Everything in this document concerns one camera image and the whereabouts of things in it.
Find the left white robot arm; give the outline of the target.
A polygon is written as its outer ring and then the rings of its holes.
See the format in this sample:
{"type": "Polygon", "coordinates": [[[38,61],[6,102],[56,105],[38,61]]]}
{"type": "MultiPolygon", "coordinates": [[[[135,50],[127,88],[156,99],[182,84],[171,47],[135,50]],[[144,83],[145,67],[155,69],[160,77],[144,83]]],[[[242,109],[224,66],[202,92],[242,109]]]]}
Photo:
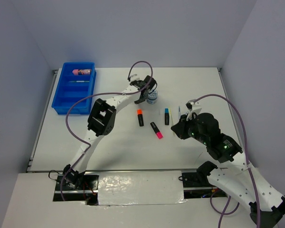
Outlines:
{"type": "Polygon", "coordinates": [[[140,104],[146,101],[156,85],[156,80],[150,76],[146,76],[144,80],[137,78],[130,81],[122,92],[113,93],[113,97],[95,100],[87,120],[85,137],[80,140],[82,144],[63,170],[63,183],[74,190],[82,187],[88,162],[100,141],[113,130],[117,113],[131,103],[140,104]]]}

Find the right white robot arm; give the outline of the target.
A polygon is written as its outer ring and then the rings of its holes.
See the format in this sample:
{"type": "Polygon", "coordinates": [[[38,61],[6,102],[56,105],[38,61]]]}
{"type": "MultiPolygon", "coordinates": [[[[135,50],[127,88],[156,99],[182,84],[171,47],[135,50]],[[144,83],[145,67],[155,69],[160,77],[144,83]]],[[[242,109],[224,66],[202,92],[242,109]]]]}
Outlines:
{"type": "Polygon", "coordinates": [[[183,114],[171,130],[182,140],[193,138],[205,145],[209,155],[228,169],[225,174],[214,163],[203,163],[197,169],[200,185],[212,184],[222,189],[250,212],[254,223],[259,215],[262,228],[273,228],[282,219],[285,196],[246,162],[242,148],[233,138],[221,132],[212,114],[195,114],[191,119],[183,114]]]}

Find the pink capped pencil tube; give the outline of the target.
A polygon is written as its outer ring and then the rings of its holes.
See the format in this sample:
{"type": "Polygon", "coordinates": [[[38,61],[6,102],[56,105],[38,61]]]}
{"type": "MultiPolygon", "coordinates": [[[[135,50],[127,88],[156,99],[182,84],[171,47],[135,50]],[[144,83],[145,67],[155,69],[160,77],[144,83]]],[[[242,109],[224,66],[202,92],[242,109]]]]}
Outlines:
{"type": "Polygon", "coordinates": [[[74,69],[72,71],[75,76],[91,75],[92,69],[74,69]]]}

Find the green gel pen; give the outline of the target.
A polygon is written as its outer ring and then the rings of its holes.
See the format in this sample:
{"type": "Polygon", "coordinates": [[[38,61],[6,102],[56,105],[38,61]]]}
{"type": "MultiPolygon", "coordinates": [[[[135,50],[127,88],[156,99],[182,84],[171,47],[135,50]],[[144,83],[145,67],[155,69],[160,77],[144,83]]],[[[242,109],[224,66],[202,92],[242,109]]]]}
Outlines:
{"type": "Polygon", "coordinates": [[[90,81],[76,80],[76,81],[69,81],[69,83],[90,83],[90,81]]]}

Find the blue paint jar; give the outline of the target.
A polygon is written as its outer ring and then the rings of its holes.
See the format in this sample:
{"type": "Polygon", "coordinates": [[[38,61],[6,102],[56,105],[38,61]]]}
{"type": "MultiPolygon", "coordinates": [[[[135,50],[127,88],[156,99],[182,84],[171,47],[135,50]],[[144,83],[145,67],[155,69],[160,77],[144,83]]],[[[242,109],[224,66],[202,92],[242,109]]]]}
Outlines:
{"type": "Polygon", "coordinates": [[[157,102],[158,92],[157,90],[152,91],[148,94],[147,103],[153,105],[157,102]]]}

